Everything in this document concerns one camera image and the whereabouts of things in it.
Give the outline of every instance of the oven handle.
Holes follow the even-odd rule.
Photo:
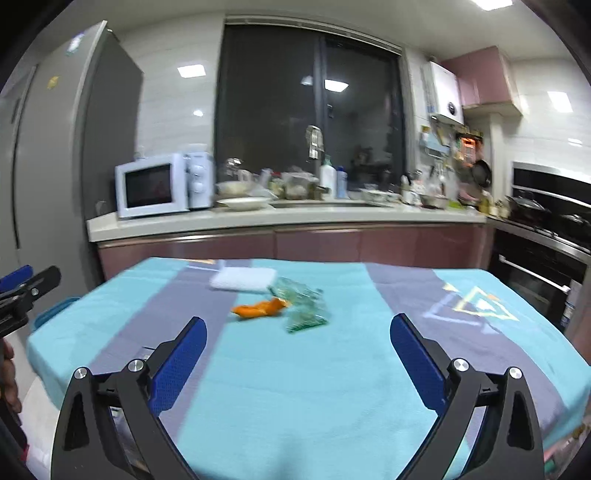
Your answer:
[[[557,283],[554,283],[551,280],[548,280],[547,278],[542,277],[542,275],[538,275],[537,273],[532,272],[531,270],[528,270],[527,268],[523,268],[520,267],[517,264],[514,264],[513,262],[508,261],[503,255],[499,255],[499,261],[501,263],[504,263],[505,265],[509,265],[510,267],[514,267],[517,270],[521,270],[524,273],[527,273],[528,275],[531,275],[532,277],[537,278],[538,280],[541,280],[545,283],[547,283],[548,285],[552,285],[554,288],[559,289],[560,291],[568,294],[570,292],[570,287],[567,287],[566,285],[558,285]]]

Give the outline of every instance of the white sponge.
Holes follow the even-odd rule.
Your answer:
[[[273,268],[224,267],[209,281],[217,290],[267,293],[277,277]]]

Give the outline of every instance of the white tile wall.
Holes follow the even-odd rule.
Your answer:
[[[159,22],[121,35],[121,45],[144,72],[136,145],[146,155],[188,144],[213,149],[217,67],[224,14]],[[201,64],[206,75],[182,78],[177,67]],[[193,112],[201,110],[203,116]]]
[[[512,63],[523,118],[505,119],[508,162],[520,161],[591,173],[591,86],[574,61]],[[565,92],[572,113],[557,112],[548,92]],[[569,144],[569,138],[582,142]]]

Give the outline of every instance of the blue bottle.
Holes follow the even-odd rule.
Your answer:
[[[336,173],[336,197],[338,199],[348,199],[347,195],[347,172],[343,167],[339,167]]]

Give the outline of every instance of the pan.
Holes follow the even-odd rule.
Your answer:
[[[472,178],[476,184],[482,188],[488,188],[491,186],[492,181],[492,172],[491,168],[488,166],[484,160],[478,160],[472,166]]]

